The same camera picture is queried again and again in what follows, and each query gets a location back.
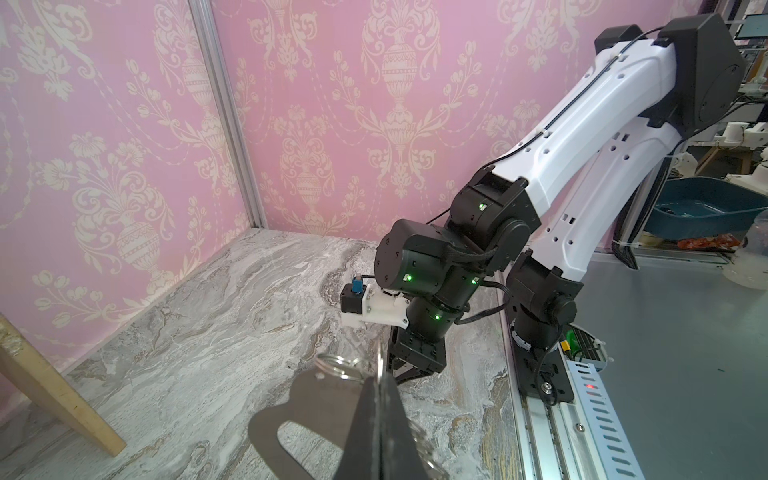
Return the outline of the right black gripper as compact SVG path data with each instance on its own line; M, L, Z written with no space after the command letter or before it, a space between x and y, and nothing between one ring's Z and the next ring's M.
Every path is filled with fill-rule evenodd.
M413 335L392 335L387 346L387 370L397 384L441 373L447 365L446 342L427 342Z

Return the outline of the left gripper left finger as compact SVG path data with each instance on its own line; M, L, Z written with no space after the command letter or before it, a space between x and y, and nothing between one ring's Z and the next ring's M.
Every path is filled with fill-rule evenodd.
M363 384L334 479L380 479L381 470L379 384L369 378Z

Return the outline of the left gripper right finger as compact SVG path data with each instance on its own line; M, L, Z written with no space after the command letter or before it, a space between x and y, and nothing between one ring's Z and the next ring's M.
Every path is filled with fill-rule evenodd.
M379 380L379 478L428 478L397 384L389 373Z

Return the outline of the silver metal key holder plate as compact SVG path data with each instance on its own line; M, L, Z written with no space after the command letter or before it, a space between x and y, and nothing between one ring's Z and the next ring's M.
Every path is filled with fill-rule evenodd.
M312 475L280 443L280 427L287 422L304 427L340 448L343 455L364 382L373 378L379 384L385 373L389 372L381 352L375 364L328 353L317 355L315 367L293 380L286 402L252 416L247 429L252 446L277 478L310 479ZM434 458L434 445L426 431L408 420L427 479L447 479L449 474Z

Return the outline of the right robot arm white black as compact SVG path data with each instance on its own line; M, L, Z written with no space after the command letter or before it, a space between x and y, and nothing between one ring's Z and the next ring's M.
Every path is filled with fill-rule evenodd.
M502 271L520 392L573 400L556 349L594 249L649 172L726 114L745 69L717 14L674 19L655 38L609 28L595 49L556 108L458 192L443 226L401 219L378 245L377 284L409 299L387 348L398 383L445 368L447 331L476 321L470 299Z

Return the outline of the teal plastic bin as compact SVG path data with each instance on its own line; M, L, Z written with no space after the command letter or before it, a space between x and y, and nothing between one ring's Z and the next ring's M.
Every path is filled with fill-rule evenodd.
M709 177L665 183L645 231L664 240L713 237L748 230L767 209L767 197Z

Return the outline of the clear plastic bottle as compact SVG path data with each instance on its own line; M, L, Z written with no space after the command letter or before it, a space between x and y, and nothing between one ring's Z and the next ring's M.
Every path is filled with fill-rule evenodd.
M724 276L743 287L767 289L767 211L755 218L742 246L724 268Z

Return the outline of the wooden two-tier shelf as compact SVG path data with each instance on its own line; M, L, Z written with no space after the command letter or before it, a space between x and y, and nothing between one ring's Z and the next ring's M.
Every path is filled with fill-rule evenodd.
M1 316L1 374L35 405L116 457L126 447L118 433L58 370Z

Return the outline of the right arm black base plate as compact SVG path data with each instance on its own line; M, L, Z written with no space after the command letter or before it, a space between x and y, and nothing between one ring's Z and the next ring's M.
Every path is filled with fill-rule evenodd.
M513 355L521 394L537 397L550 406L574 400L575 394L558 347L544 355L541 350L530 352L515 345Z

